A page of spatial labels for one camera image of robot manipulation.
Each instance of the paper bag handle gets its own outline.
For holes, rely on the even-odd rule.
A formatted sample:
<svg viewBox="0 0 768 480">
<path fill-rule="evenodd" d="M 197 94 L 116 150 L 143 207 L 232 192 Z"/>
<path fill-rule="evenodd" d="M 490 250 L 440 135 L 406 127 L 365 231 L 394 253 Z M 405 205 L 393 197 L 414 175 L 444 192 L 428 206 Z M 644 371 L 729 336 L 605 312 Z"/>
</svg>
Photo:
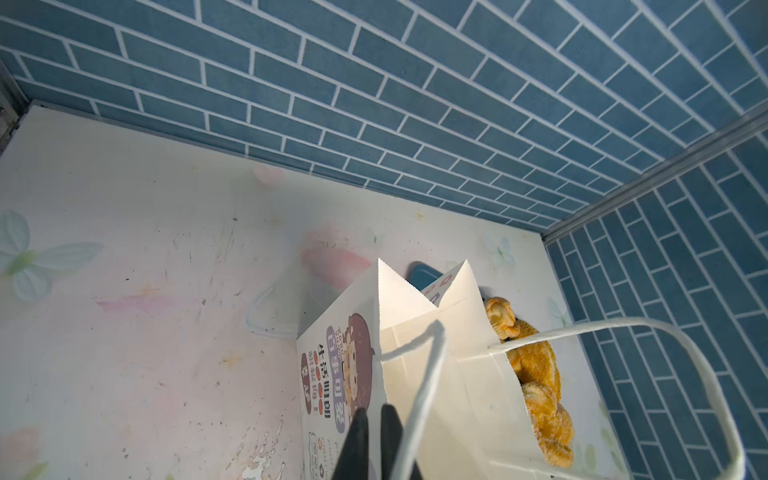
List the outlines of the paper bag handle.
<svg viewBox="0 0 768 480">
<path fill-rule="evenodd" d="M 744 454 L 744 447 L 741 443 L 741 437 L 739 437 L 739 431 L 736 428 L 736 422 L 733 420 L 733 416 L 730 413 L 728 404 L 723 395 L 723 390 L 720 388 L 720 383 L 717 381 L 717 375 L 715 375 L 712 366 L 707 361 L 707 358 L 701 352 L 699 347 L 686 335 L 682 330 L 676 326 L 672 326 L 669 323 L 660 322 L 659 320 L 647 319 L 639 316 L 629 317 L 625 319 L 611 319 L 601 320 L 598 322 L 586 322 L 578 325 L 566 326 L 564 328 L 549 330 L 547 332 L 536 333 L 531 336 L 526 336 L 523 339 L 512 340 L 501 345 L 494 345 L 488 348 L 488 353 L 500 353 L 508 352 L 522 346 L 531 345 L 532 343 L 544 342 L 554 339 L 560 339 L 566 336 L 579 335 L 581 333 L 594 332 L 596 330 L 603 330 L 607 328 L 616 328 L 622 326 L 633 325 L 645 325 L 664 332 L 669 333 L 677 339 L 678 342 L 685 348 L 690 355 L 691 361 L 696 366 L 696 370 L 699 372 L 702 383 L 704 384 L 704 392 L 707 394 L 707 399 L 712 405 L 712 410 L 715 416 L 720 421 L 720 426 L 723 429 L 725 435 L 726 445 L 728 452 L 730 453 L 730 464 L 725 468 L 722 474 L 717 477 L 717 480 L 742 480 L 744 478 L 744 472 L 746 469 L 746 459 Z M 511 467 L 523 467 L 520 464 L 512 464 L 506 462 L 503 459 L 492 459 L 492 462 L 499 465 L 508 465 Z M 558 477 L 566 478 L 567 480 L 585 480 L 589 478 L 594 480 L 596 475 L 578 475 L 571 470 L 559 467 L 542 467 L 540 465 L 530 466 L 530 469 L 536 470 L 546 475 L 556 475 Z"/>
<path fill-rule="evenodd" d="M 382 354 L 381 362 L 385 363 L 418 349 L 429 339 L 432 339 L 432 348 L 429 350 L 424 379 L 419 385 L 419 390 L 413 399 L 411 413 L 403 427 L 402 440 L 397 448 L 395 464 L 392 466 L 392 474 L 388 480 L 407 480 L 411 476 L 413 462 L 419 450 L 419 443 L 422 441 L 429 408 L 435 400 L 440 371 L 445 361 L 445 352 L 447 351 L 445 327 L 440 323 L 440 320 L 435 320 L 427 326 L 421 335 L 392 352 Z"/>
</svg>

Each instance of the light blue flower print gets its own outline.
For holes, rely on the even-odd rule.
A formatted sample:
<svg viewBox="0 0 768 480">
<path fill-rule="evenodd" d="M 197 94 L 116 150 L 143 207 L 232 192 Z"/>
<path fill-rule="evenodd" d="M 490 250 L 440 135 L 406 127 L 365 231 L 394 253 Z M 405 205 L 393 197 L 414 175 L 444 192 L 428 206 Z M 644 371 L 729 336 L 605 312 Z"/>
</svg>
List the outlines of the light blue flower print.
<svg viewBox="0 0 768 480">
<path fill-rule="evenodd" d="M 547 298 L 547 305 L 549 307 L 549 314 L 554 321 L 562 323 L 563 326 L 573 325 L 571 316 L 568 315 L 568 309 L 562 312 L 558 304 L 551 297 Z"/>
<path fill-rule="evenodd" d="M 103 247 L 68 243 L 36 252 L 29 249 L 27 220 L 13 210 L 0 214 L 0 272 L 13 278 L 13 293 L 25 302 L 36 302 L 51 292 L 48 270 L 76 270 Z"/>
<path fill-rule="evenodd" d="M 502 237 L 498 245 L 485 233 L 481 234 L 480 241 L 486 250 L 494 269 L 502 266 L 515 266 L 515 258 L 512 256 L 512 245 L 507 237 Z"/>
</svg>

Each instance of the blue brick wall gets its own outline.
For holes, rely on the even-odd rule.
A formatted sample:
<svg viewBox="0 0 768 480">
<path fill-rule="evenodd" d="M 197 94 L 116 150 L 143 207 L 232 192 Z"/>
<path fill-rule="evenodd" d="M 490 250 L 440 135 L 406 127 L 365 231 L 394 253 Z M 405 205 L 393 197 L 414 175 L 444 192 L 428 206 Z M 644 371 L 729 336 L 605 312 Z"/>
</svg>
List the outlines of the blue brick wall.
<svg viewBox="0 0 768 480">
<path fill-rule="evenodd" d="M 547 246 L 576 322 L 679 326 L 717 372 L 768 478 L 768 132 Z M 710 480 L 728 462 L 687 354 L 646 327 L 581 338 L 635 478 Z"/>
<path fill-rule="evenodd" d="M 768 96 L 764 0 L 5 0 L 31 98 L 541 231 Z"/>
</svg>

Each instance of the orange plush toy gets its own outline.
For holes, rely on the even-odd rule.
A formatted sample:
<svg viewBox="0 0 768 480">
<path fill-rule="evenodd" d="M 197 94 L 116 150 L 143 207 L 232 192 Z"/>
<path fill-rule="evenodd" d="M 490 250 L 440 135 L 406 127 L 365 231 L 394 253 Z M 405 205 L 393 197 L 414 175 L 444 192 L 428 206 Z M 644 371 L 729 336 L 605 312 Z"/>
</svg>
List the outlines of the orange plush toy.
<svg viewBox="0 0 768 480">
<path fill-rule="evenodd" d="M 502 342 L 538 333 L 527 322 L 515 318 L 509 302 L 500 297 L 485 301 L 485 314 Z M 571 416 L 560 404 L 560 372 L 549 342 L 539 342 L 507 352 L 509 363 L 520 380 L 525 406 L 531 416 L 534 433 L 547 462 L 569 467 L 574 437 Z"/>
</svg>

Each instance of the white grout line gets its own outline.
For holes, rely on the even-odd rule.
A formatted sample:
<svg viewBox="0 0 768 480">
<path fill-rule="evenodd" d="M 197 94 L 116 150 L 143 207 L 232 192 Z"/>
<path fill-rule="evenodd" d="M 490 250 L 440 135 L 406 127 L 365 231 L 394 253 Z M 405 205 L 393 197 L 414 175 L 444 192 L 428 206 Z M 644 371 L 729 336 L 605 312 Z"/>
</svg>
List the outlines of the white grout line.
<svg viewBox="0 0 768 480">
<path fill-rule="evenodd" d="M 750 2 L 750 0 L 743 0 L 740 4 L 736 5 L 736 7 L 734 7 L 733 10 L 728 12 L 728 17 L 730 17 L 734 13 L 738 12 L 744 5 L 746 5 L 749 2 Z"/>
<path fill-rule="evenodd" d="M 424 85 L 422 85 L 422 88 L 424 88 L 424 89 L 427 88 L 427 85 L 429 85 L 429 82 L 432 81 L 432 77 L 435 76 L 435 73 L 437 72 L 438 68 L 439 67 L 437 65 L 432 67 L 432 71 L 429 72 L 429 75 L 427 75 L 427 79 L 424 80 Z"/>
<path fill-rule="evenodd" d="M 706 67 L 707 65 L 709 65 L 710 63 L 712 63 L 712 61 L 714 61 L 714 60 L 717 60 L 717 58 L 718 58 L 718 57 L 720 57 L 720 56 L 721 56 L 721 55 L 722 55 L 722 54 L 723 54 L 723 53 L 724 53 L 726 50 L 728 50 L 729 48 L 733 47 L 733 45 L 734 45 L 734 43 L 733 43 L 733 41 L 731 41 L 731 42 L 730 42 L 728 45 L 726 45 L 725 47 L 723 47 L 723 48 L 722 48 L 720 51 L 718 51 L 718 52 L 717 52 L 715 55 L 712 55 L 712 57 L 710 57 L 709 59 L 707 59 L 707 61 L 705 61 L 704 63 L 702 63 L 702 65 L 703 65 L 704 67 Z"/>
<path fill-rule="evenodd" d="M 469 4 L 469 7 L 467 8 L 467 11 L 464 12 L 464 16 L 462 19 L 458 22 L 458 25 L 456 25 L 456 30 L 461 31 L 462 28 L 464 28 L 464 25 L 467 23 L 467 19 L 470 15 L 472 15 L 472 12 L 475 10 L 475 6 L 477 5 L 477 0 L 472 0 L 472 3 Z"/>
<path fill-rule="evenodd" d="M 139 95 L 139 92 L 135 90 L 134 90 L 134 95 L 136 96 L 136 105 L 138 105 L 139 111 L 141 113 L 144 113 L 144 102 L 141 101 L 141 95 Z"/>
<path fill-rule="evenodd" d="M 658 237 L 658 240 L 659 241 L 666 240 L 667 238 L 674 237 L 676 234 L 677 234 L 677 232 L 669 232 L 669 233 L 667 233 L 665 235 L 662 235 L 662 236 Z"/>
<path fill-rule="evenodd" d="M 727 208 L 726 210 L 723 210 L 722 212 L 717 212 L 716 214 L 712 214 L 712 215 L 706 217 L 706 220 L 708 222 L 711 222 L 712 220 L 716 220 L 716 219 L 718 219 L 720 217 L 725 217 L 727 214 L 730 214 L 730 213 L 732 213 L 732 212 L 730 211 L 730 209 Z"/>
<path fill-rule="evenodd" d="M 456 165 L 458 165 L 458 163 L 459 163 L 460 161 L 462 161 L 462 159 L 461 159 L 461 158 L 457 158 L 457 159 L 456 159 L 456 161 L 455 161 L 455 162 L 453 162 L 453 164 L 451 164 L 451 167 L 449 168 L 449 170 L 450 170 L 451 172 L 453 172 L 453 168 L 454 168 Z M 499 178 L 501 178 L 501 177 L 502 177 L 502 174 L 498 174 L 498 176 L 497 176 L 496 178 L 494 178 L 494 179 L 493 179 L 493 181 L 492 181 L 492 182 L 490 182 L 490 184 L 493 184 L 493 182 L 495 182 L 496 180 L 498 180 L 498 179 L 499 179 Z"/>
<path fill-rule="evenodd" d="M 562 119 L 561 119 L 561 120 L 560 120 L 560 121 L 559 121 L 559 122 L 558 122 L 556 125 L 557 125 L 558 127 L 560 127 L 560 126 L 561 126 L 563 123 L 565 123 L 565 121 L 568 119 L 568 117 L 570 117 L 570 116 L 571 116 L 571 114 L 572 114 L 574 111 L 575 111 L 575 110 L 571 110 L 570 112 L 568 112 L 568 114 L 567 114 L 567 115 L 565 115 L 565 116 L 564 116 L 564 117 L 563 117 L 563 118 L 562 118 Z"/>
<path fill-rule="evenodd" d="M 200 83 L 208 86 L 208 77 L 205 75 L 205 62 L 200 61 Z"/>
<path fill-rule="evenodd" d="M 624 222 L 624 226 L 625 227 L 631 227 L 632 225 L 635 225 L 636 223 L 640 223 L 641 221 L 643 221 L 643 217 L 636 218 L 636 219 L 632 220 L 631 222 Z"/>
<path fill-rule="evenodd" d="M 612 133 L 612 132 L 610 132 L 610 131 L 609 131 L 608 133 L 606 133 L 605 135 L 603 135 L 602 137 L 600 137 L 600 139 L 599 139 L 598 141 L 596 141 L 595 143 L 596 143 L 596 144 L 599 144 L 600 142 L 602 142 L 603 140 L 605 140 L 606 138 L 608 138 L 609 136 L 611 136 L 611 133 Z"/>
<path fill-rule="evenodd" d="M 22 70 L 24 71 L 24 76 L 30 80 L 34 80 L 32 78 L 32 74 L 29 73 L 29 70 L 27 69 L 27 65 L 24 63 L 24 60 L 22 59 L 21 54 L 19 54 L 17 51 L 12 51 L 11 53 L 16 59 L 16 61 L 18 62 L 18 64 L 21 65 Z"/>
<path fill-rule="evenodd" d="M 643 133 L 645 133 L 646 131 L 650 130 L 652 127 L 653 127 L 653 125 L 647 125 L 645 128 L 643 128 L 642 130 L 638 131 L 635 135 L 633 135 L 632 138 L 640 137 Z"/>
<path fill-rule="evenodd" d="M 523 12 L 525 12 L 525 9 L 528 8 L 528 6 L 531 4 L 531 0 L 525 0 L 523 2 L 523 5 L 520 6 L 520 9 L 515 13 L 515 17 L 513 20 L 517 21 L 520 19 L 520 17 L 523 15 Z"/>
<path fill-rule="evenodd" d="M 648 81 L 650 81 L 651 84 L 653 84 L 656 88 L 658 88 L 661 91 L 663 91 L 664 93 L 668 94 L 670 96 L 670 99 L 672 99 L 677 104 L 678 107 L 682 108 L 691 117 L 696 118 L 699 122 L 701 122 L 702 125 L 708 126 L 710 131 L 714 131 L 715 130 L 715 128 L 712 125 L 710 125 L 708 122 L 706 122 L 696 111 L 694 111 L 691 107 L 689 107 L 688 105 L 683 103 L 680 99 L 678 99 L 677 96 L 674 95 L 672 93 L 672 91 L 666 85 L 661 83 L 661 81 L 659 81 L 652 74 L 650 74 L 650 72 L 648 72 L 648 70 L 643 65 L 641 65 L 640 62 L 638 62 L 632 55 L 629 55 L 616 42 L 612 41 L 605 33 L 603 33 L 602 30 L 600 30 L 595 24 L 593 24 L 586 17 L 586 15 L 582 14 L 579 10 L 577 10 L 573 5 L 571 5 L 566 0 L 555 0 L 555 1 L 558 3 L 558 5 L 560 5 L 562 8 L 564 8 L 566 10 L 566 12 L 570 13 L 571 15 L 573 15 L 577 20 L 583 22 L 584 26 L 589 29 L 589 32 L 591 34 L 593 34 L 594 36 L 596 36 L 599 39 L 601 39 L 603 41 L 603 43 L 606 44 L 606 46 L 608 46 L 611 50 L 614 51 L 614 53 L 616 53 L 619 57 L 623 58 L 625 61 L 629 62 L 629 64 L 632 65 L 632 67 L 635 70 L 639 71 L 640 73 L 645 73 L 644 77 L 646 77 L 646 79 Z M 587 74 L 586 78 L 592 79 L 592 76 Z M 600 84 L 600 82 L 597 81 L 596 79 L 594 79 L 593 81 L 595 81 L 597 85 Z M 628 102 L 624 101 L 623 98 L 620 98 L 619 102 L 624 104 L 625 107 L 630 108 L 630 110 L 637 111 L 633 106 L 628 104 Z M 640 113 L 640 115 L 641 115 L 641 118 L 643 118 L 645 121 L 648 121 L 649 123 L 653 124 L 654 126 L 659 127 L 659 125 L 655 121 L 653 121 L 651 118 L 649 118 L 647 115 L 643 114 L 642 112 Z M 667 131 L 665 129 L 663 129 L 663 128 L 660 128 L 660 129 L 661 129 L 662 132 L 667 134 Z M 668 134 L 667 136 L 672 141 L 674 141 L 675 143 L 680 143 L 680 141 L 678 139 L 676 139 L 675 137 L 671 136 L 671 134 Z"/>
<path fill-rule="evenodd" d="M 696 257 L 699 257 L 699 258 L 707 257 L 707 256 L 711 255 L 712 253 L 721 251 L 722 249 L 723 249 L 722 247 L 714 247 L 712 250 L 707 250 L 706 252 L 696 253 Z"/>
<path fill-rule="evenodd" d="M 725 177 L 722 177 L 722 178 L 718 179 L 718 180 L 717 180 L 717 183 L 718 183 L 718 184 L 722 184 L 724 181 L 726 181 L 726 180 L 730 180 L 730 179 L 731 179 L 731 178 L 733 178 L 733 177 L 738 177 L 738 176 L 739 176 L 739 175 L 741 175 L 742 173 L 743 173 L 743 172 L 741 171 L 741 169 L 739 169 L 739 170 L 736 170 L 736 171 L 735 171 L 735 172 L 733 172 L 732 174 L 728 174 L 728 175 L 726 175 Z"/>
<path fill-rule="evenodd" d="M 520 90 L 516 91 L 515 94 L 512 95 L 512 98 L 509 99 L 509 103 L 514 104 L 515 100 L 518 99 L 518 97 L 523 92 L 523 90 L 525 90 L 530 84 L 531 84 L 531 81 L 530 80 L 526 80 L 525 83 L 523 84 L 523 86 L 520 87 Z"/>
<path fill-rule="evenodd" d="M 688 47 L 683 44 L 682 41 L 680 41 L 676 36 L 672 34 L 671 31 L 667 30 L 667 26 L 656 16 L 656 14 L 648 7 L 648 5 L 645 4 L 644 0 L 634 0 L 635 6 L 637 6 L 640 10 L 643 11 L 645 14 L 645 17 L 648 19 L 650 23 L 652 23 L 656 28 L 661 32 L 661 34 L 672 44 L 675 48 L 680 52 L 681 55 L 683 55 L 686 60 L 690 62 L 691 65 L 693 65 L 694 68 L 697 69 L 699 74 L 701 74 L 704 78 L 707 79 L 709 83 L 712 84 L 712 87 L 717 90 L 723 97 L 725 98 L 725 101 L 730 104 L 730 106 L 736 111 L 736 113 L 739 114 L 739 116 L 744 114 L 744 109 L 741 108 L 741 106 L 736 103 L 735 100 L 733 100 L 730 95 L 728 95 L 728 92 L 725 91 L 725 88 L 723 88 L 720 83 L 715 80 L 715 77 L 712 76 L 712 74 L 701 65 L 701 62 L 699 62 L 699 59 L 696 58 L 694 54 L 688 50 Z"/>
<path fill-rule="evenodd" d="M 628 64 L 627 62 L 625 62 L 625 63 L 624 63 L 622 66 L 620 66 L 620 67 L 619 67 L 619 68 L 618 68 L 618 69 L 617 69 L 617 70 L 616 70 L 614 73 L 612 73 L 612 74 L 611 74 L 611 75 L 610 75 L 608 78 L 606 78 L 606 79 L 605 79 L 605 81 L 604 81 L 604 82 L 603 82 L 601 85 L 602 85 L 602 86 L 607 86 L 607 85 L 608 85 L 608 83 L 610 83 L 610 82 L 611 82 L 611 80 L 613 80 L 613 79 L 614 79 L 614 77 L 616 77 L 616 75 L 618 75 L 618 74 L 620 74 L 622 71 L 624 71 L 624 69 L 625 69 L 625 68 L 628 68 L 628 65 L 629 65 L 629 64 Z"/>
<path fill-rule="evenodd" d="M 663 92 L 659 93 L 659 95 L 657 95 L 656 97 L 654 97 L 654 99 L 653 99 L 653 100 L 651 100 L 651 101 L 649 101 L 648 103 L 646 103 L 645 105 L 643 105 L 643 108 L 642 108 L 642 110 L 645 110 L 646 108 L 650 107 L 650 106 L 651 106 L 653 103 L 655 103 L 656 101 L 658 101 L 658 100 L 659 100 L 660 98 L 662 98 L 663 96 L 664 96 L 664 93 L 663 93 Z"/>
<path fill-rule="evenodd" d="M 677 234 L 677 232 L 672 232 L 670 235 L 667 235 L 667 237 L 671 237 L 672 235 L 676 235 L 676 234 Z M 712 286 L 711 285 L 705 285 L 705 286 L 700 286 L 698 288 L 691 288 L 691 289 L 688 289 L 688 293 L 699 293 L 699 292 L 703 292 L 704 290 L 707 290 L 709 288 L 712 288 Z"/>
<path fill-rule="evenodd" d="M 448 114 L 451 113 L 451 110 L 453 110 L 453 109 L 449 105 L 448 108 L 445 109 L 445 113 L 440 117 L 440 120 L 438 120 L 438 122 L 437 122 L 438 125 L 442 125 L 442 121 L 444 121 L 445 118 L 448 117 Z"/>
<path fill-rule="evenodd" d="M 738 313 L 737 315 L 734 315 L 733 318 L 735 319 L 747 318 L 748 316 L 755 316 L 756 314 L 759 314 L 761 312 L 763 312 L 763 309 L 758 307 L 757 310 L 752 310 L 751 312 Z"/>
<path fill-rule="evenodd" d="M 675 125 L 674 127 L 672 127 L 672 129 L 671 129 L 670 131 L 673 131 L 673 132 L 674 132 L 674 131 L 675 131 L 676 129 L 678 129 L 679 127 L 682 127 L 682 126 L 683 126 L 683 124 L 687 123 L 687 122 L 688 122 L 688 120 L 683 120 L 683 121 L 681 121 L 679 124 L 677 124 L 677 125 Z"/>
<path fill-rule="evenodd" d="M 397 133 L 400 133 L 400 131 L 402 130 L 402 126 L 406 124 L 406 120 L 408 120 L 408 118 L 409 118 L 408 115 L 402 118 L 402 120 L 400 121 L 400 125 L 397 127 L 397 130 L 396 130 Z"/>
<path fill-rule="evenodd" d="M 389 76 L 384 75 L 384 78 L 382 79 L 382 84 L 379 85 L 379 90 L 376 92 L 376 98 L 381 98 L 382 92 L 384 91 L 384 86 L 386 85 L 386 82 L 389 80 Z"/>
<path fill-rule="evenodd" d="M 306 37 L 301 38 L 299 43 L 299 57 L 296 59 L 296 63 L 301 65 L 304 61 L 304 51 L 306 50 Z"/>
<path fill-rule="evenodd" d="M 699 90 L 697 90 L 697 91 L 696 91 L 694 94 L 692 94 L 690 97 L 686 98 L 686 99 L 685 99 L 685 101 L 689 101 L 689 100 L 692 100 L 692 99 L 693 99 L 693 98 L 695 98 L 695 97 L 696 97 L 698 94 L 700 94 L 701 92 L 703 92 L 703 91 L 707 90 L 709 87 L 710 87 L 710 86 L 709 86 L 708 84 L 707 84 L 707 85 L 705 85 L 705 86 L 703 86 L 702 88 L 700 88 Z"/>
<path fill-rule="evenodd" d="M 408 20 L 408 25 L 406 26 L 405 33 L 402 34 L 402 37 L 400 38 L 400 41 L 402 43 L 406 43 L 408 41 L 408 37 L 411 35 L 411 30 L 413 30 L 413 24 L 416 23 L 416 19 L 419 17 L 419 14 L 416 12 L 413 12 L 411 14 L 411 19 Z"/>
<path fill-rule="evenodd" d="M 120 55 L 123 55 L 123 58 L 128 58 L 128 50 L 125 48 L 125 38 L 123 38 L 123 31 L 120 30 L 119 28 L 115 28 L 114 36 L 117 37 L 118 39 L 118 46 L 120 47 Z"/>
<path fill-rule="evenodd" d="M 742 85 L 740 85 L 740 86 L 738 86 L 738 87 L 734 88 L 733 90 L 731 90 L 731 91 L 730 91 L 730 95 L 733 95 L 733 94 L 737 93 L 739 90 L 741 90 L 742 88 L 746 87 L 746 86 L 747 86 L 747 85 L 749 85 L 749 84 L 752 84 L 752 83 L 754 83 L 755 81 L 758 81 L 758 82 L 759 82 L 759 81 L 760 81 L 760 77 L 752 77 L 752 78 L 751 78 L 749 81 L 747 81 L 746 83 L 744 83 L 744 84 L 742 84 Z"/>
<path fill-rule="evenodd" d="M 520 134 L 520 132 L 523 130 L 523 128 L 527 127 L 527 126 L 528 126 L 528 124 L 529 124 L 529 123 L 531 123 L 532 121 L 533 121 L 533 118 L 529 118 L 528 120 L 524 121 L 524 122 L 522 123 L 522 125 L 520 125 L 520 126 L 518 127 L 518 130 L 517 130 L 515 133 L 519 135 L 519 134 Z"/>
<path fill-rule="evenodd" d="M 682 127 L 683 125 L 685 125 L 685 124 L 687 124 L 687 123 L 689 123 L 691 121 L 696 121 L 696 119 L 695 118 L 689 118 L 688 120 L 683 121 L 683 123 L 677 125 L 675 128 L 672 129 L 672 133 L 674 133 L 678 128 Z M 696 137 L 692 141 L 690 141 L 689 145 L 692 145 L 694 142 L 698 141 L 702 137 L 707 136 L 708 134 L 709 134 L 709 132 L 705 131 L 704 133 L 702 133 L 701 135 L 699 135 L 698 137 Z"/>
<path fill-rule="evenodd" d="M 744 277 L 751 280 L 751 279 L 755 278 L 756 276 L 762 276 L 762 275 L 765 275 L 766 273 L 768 273 L 768 269 L 763 269 L 763 270 L 759 270 L 757 272 L 748 273 Z"/>
<path fill-rule="evenodd" d="M 339 92 L 341 92 L 341 85 L 337 85 L 336 91 L 333 92 L 333 98 L 331 99 L 331 107 L 336 106 L 336 101 L 339 100 Z"/>
<path fill-rule="evenodd" d="M 669 30 L 672 30 L 672 28 L 675 28 L 675 25 L 677 25 L 678 23 L 683 21 L 696 7 L 701 5 L 701 2 L 702 2 L 702 0 L 697 0 L 696 2 L 694 2 L 694 4 L 691 5 L 690 7 L 688 7 L 688 9 L 685 12 L 683 12 L 682 15 L 677 17 L 677 19 L 674 22 L 670 23 L 667 26 L 667 28 L 669 28 Z"/>
<path fill-rule="evenodd" d="M 560 51 L 565 44 L 567 44 L 573 37 L 576 35 L 576 32 L 581 28 L 581 23 L 577 23 L 576 26 L 568 32 L 568 35 L 565 35 L 565 38 L 563 38 L 563 41 L 560 42 L 560 44 L 555 48 L 555 50 Z"/>
<path fill-rule="evenodd" d="M 558 88 L 556 90 L 556 93 L 558 94 L 558 97 L 560 97 L 560 92 L 562 92 L 568 85 L 570 85 L 571 82 L 573 81 L 573 79 L 576 78 L 576 77 L 578 77 L 578 72 L 577 71 L 575 71 L 574 74 L 571 75 L 571 77 L 568 80 L 566 80 L 564 84 L 560 85 L 560 88 Z"/>
<path fill-rule="evenodd" d="M 414 153 L 414 154 L 413 154 L 413 157 L 414 157 L 414 158 L 418 157 L 418 156 L 419 156 L 419 154 L 421 154 L 421 153 L 422 153 L 422 150 L 424 150 L 424 144 L 422 144 L 422 146 L 421 146 L 421 147 L 419 147 L 419 149 L 416 151 L 416 153 Z"/>
<path fill-rule="evenodd" d="M 482 132 L 480 132 L 480 135 L 478 135 L 475 138 L 475 141 L 479 141 L 482 138 L 482 136 L 485 135 L 485 132 L 487 132 L 490 129 L 491 129 L 491 125 L 490 124 L 485 125 L 485 128 L 482 129 Z"/>
<path fill-rule="evenodd" d="M 67 56 L 69 57 L 69 61 L 72 62 L 72 66 L 77 70 L 80 70 L 80 65 L 78 65 L 78 60 L 77 58 L 74 57 L 74 52 L 72 51 L 72 45 L 70 45 L 68 41 L 65 41 L 63 43 L 64 43 L 64 50 L 67 52 Z"/>
<path fill-rule="evenodd" d="M 616 37 L 624 33 L 624 30 L 627 29 L 630 25 L 632 25 L 632 22 L 634 22 L 634 19 L 639 17 L 641 15 L 640 10 L 637 10 L 635 13 L 632 14 L 632 16 L 621 26 L 619 29 L 614 32 L 614 34 L 611 36 L 611 41 L 614 41 Z"/>
<path fill-rule="evenodd" d="M 352 41 L 349 43 L 349 47 L 346 49 L 347 53 L 355 51 L 355 45 L 357 45 L 357 38 L 360 36 L 360 24 L 355 24 L 355 31 L 352 33 Z"/>
<path fill-rule="evenodd" d="M 489 56 L 487 55 L 483 57 L 483 59 L 478 64 L 478 66 L 475 68 L 475 71 L 473 71 L 472 75 L 469 77 L 470 80 L 474 81 L 477 78 L 482 68 L 485 67 L 485 63 L 488 62 L 488 59 L 489 59 Z"/>
</svg>

